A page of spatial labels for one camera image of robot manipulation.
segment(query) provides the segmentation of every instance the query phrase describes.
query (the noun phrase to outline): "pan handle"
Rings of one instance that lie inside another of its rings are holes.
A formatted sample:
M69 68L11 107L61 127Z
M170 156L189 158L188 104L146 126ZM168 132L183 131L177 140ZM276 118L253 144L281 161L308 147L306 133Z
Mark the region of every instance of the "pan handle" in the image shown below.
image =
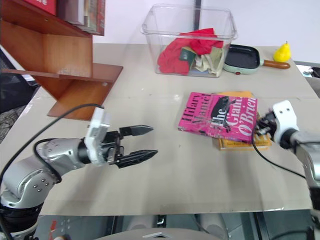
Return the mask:
M290 64L287 62L279 62L279 61L269 61L264 60L263 66L277 68L277 69L288 69L290 68Z

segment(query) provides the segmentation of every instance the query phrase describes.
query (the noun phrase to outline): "red cloth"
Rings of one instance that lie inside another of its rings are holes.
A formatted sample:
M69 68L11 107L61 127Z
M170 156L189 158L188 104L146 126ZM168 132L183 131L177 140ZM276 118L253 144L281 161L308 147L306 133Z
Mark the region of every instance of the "red cloth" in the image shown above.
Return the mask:
M191 31L188 33L181 33L181 36L196 36L196 37L217 37L214 34L213 28L200 29L197 31ZM212 47L222 48L224 45L223 41L216 40L204 40L204 39L192 39L192 38L176 38L165 50L160 53L158 58L159 70L164 74L182 74L187 75L189 73L188 61L180 60L179 56L181 48L191 47L192 50L198 55L211 53Z

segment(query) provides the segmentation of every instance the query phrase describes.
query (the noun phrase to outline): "white table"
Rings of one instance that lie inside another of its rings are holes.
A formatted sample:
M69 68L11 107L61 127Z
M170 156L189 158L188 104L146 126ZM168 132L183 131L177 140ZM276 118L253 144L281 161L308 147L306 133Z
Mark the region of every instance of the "white table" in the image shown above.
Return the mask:
M275 48L262 47L270 56ZM291 61L291 68L261 67L252 75L223 72L220 78L156 74L146 45L96 44L94 61L124 69L104 106L111 129L144 124L154 131L126 137L125 152L158 149L150 160L131 167L85 168L68 173L47 197L43 215L144 215L311 207L305 180L271 166L253 151L219 151L209 137L177 130L190 92L249 90L263 114L272 104L291 101L300 129L320 133L320 99ZM55 103L40 89L0 145L1 165L35 132L54 118ZM82 138L87 121L62 119L38 139ZM263 152L272 161L303 173L289 151L273 144ZM18 159L32 154L28 147Z

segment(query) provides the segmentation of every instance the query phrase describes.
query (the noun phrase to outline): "clear plastic storage bin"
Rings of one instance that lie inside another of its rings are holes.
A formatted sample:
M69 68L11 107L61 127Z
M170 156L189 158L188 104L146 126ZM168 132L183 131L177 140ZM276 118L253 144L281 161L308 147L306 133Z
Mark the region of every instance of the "clear plastic storage bin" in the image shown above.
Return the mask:
M200 77L221 75L229 46L237 35L229 9L168 4L154 5L141 31L156 73Z

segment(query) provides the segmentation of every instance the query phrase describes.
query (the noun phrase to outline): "wooden bookshelf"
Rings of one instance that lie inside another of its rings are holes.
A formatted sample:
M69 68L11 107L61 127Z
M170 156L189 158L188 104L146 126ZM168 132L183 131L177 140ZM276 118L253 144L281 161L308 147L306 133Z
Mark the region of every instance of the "wooden bookshelf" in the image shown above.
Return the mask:
M92 35L23 0L1 1L1 45L55 99L57 117L87 103L102 104L123 67L93 63ZM90 120L94 108L70 119Z

